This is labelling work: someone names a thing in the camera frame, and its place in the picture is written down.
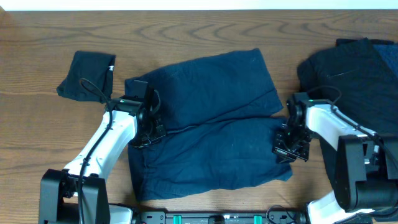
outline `wooden table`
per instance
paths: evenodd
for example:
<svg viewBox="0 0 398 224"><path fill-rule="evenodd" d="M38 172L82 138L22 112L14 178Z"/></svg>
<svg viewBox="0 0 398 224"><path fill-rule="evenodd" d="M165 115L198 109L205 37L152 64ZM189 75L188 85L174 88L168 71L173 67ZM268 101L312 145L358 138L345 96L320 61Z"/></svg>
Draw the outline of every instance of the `wooden table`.
<svg viewBox="0 0 398 224"><path fill-rule="evenodd" d="M397 11L0 12L0 222L35 223L44 172L62 169L100 125L103 107L59 97L77 50L116 54L124 80L171 63L260 48L281 101L299 89L297 65L337 38L398 41ZM286 109L279 114L287 115ZM302 207L331 190L319 143L287 182L212 190L139 206L170 211ZM109 202L137 205L126 150L107 183Z"/></svg>

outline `black cloth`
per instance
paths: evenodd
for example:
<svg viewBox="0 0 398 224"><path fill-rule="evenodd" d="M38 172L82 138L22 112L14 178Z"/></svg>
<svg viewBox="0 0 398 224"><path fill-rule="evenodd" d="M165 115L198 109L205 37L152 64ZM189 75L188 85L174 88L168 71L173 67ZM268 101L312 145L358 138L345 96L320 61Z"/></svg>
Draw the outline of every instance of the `black cloth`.
<svg viewBox="0 0 398 224"><path fill-rule="evenodd" d="M297 69L302 91L331 85L343 93L336 105L360 125L378 133L398 134L398 77L387 66L368 39L322 50ZM334 100L337 92L323 88L313 99ZM336 152L320 140L326 173L334 183Z"/></svg>
<svg viewBox="0 0 398 224"><path fill-rule="evenodd" d="M98 52L75 52L68 76L57 87L58 95L77 101L104 103L105 99L82 88L79 79L86 78L95 84L107 98L111 98L115 58L115 55Z"/></svg>
<svg viewBox="0 0 398 224"><path fill-rule="evenodd" d="M354 39L337 39L336 40L336 46L340 46L341 44L349 44L352 42L356 42L358 40L354 40ZM391 40L378 40L378 39L372 39L369 40L371 42L371 44L374 45L393 45L394 41Z"/></svg>
<svg viewBox="0 0 398 224"><path fill-rule="evenodd" d="M272 153L282 109L258 49L169 65L142 77L159 91L169 135L143 150L129 147L138 200L287 180L292 171ZM132 81L126 80L126 94Z"/></svg>

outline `navy shorts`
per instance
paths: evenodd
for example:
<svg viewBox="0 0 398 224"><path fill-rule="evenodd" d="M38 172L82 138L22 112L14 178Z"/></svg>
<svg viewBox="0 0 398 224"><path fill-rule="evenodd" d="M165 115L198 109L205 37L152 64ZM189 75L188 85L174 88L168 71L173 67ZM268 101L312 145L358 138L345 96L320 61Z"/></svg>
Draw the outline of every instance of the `navy shorts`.
<svg viewBox="0 0 398 224"><path fill-rule="evenodd" d="M145 149L129 147L138 201L287 180L288 164L272 153L270 115L283 107L259 49L169 65L142 77L159 92L169 133ZM126 94L133 79L126 80Z"/></svg>

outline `white wall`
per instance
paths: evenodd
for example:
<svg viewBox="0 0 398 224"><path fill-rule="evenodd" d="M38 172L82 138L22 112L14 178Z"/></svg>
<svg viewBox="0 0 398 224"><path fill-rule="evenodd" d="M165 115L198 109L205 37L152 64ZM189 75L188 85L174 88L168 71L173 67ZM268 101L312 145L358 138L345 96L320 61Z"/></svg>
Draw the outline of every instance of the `white wall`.
<svg viewBox="0 0 398 224"><path fill-rule="evenodd" d="M0 0L6 11L398 9L398 0Z"/></svg>

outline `navy cloth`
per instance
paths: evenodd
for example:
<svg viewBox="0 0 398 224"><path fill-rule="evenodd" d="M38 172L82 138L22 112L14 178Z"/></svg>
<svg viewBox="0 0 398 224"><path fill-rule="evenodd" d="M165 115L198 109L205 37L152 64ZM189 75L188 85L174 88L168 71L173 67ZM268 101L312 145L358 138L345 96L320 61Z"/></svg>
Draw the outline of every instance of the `navy cloth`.
<svg viewBox="0 0 398 224"><path fill-rule="evenodd" d="M254 187L292 171L272 153L282 105L258 49L169 65L142 77L158 90L169 134L143 150L129 147L138 200L212 189ZM126 94L133 79L126 80Z"/></svg>
<svg viewBox="0 0 398 224"><path fill-rule="evenodd" d="M113 89L115 58L115 55L110 54L76 51L66 79L57 87L58 95L77 101L105 103L106 99L82 88L79 84L79 79L85 78L89 80L110 99ZM92 86L84 85L87 89L95 92Z"/></svg>

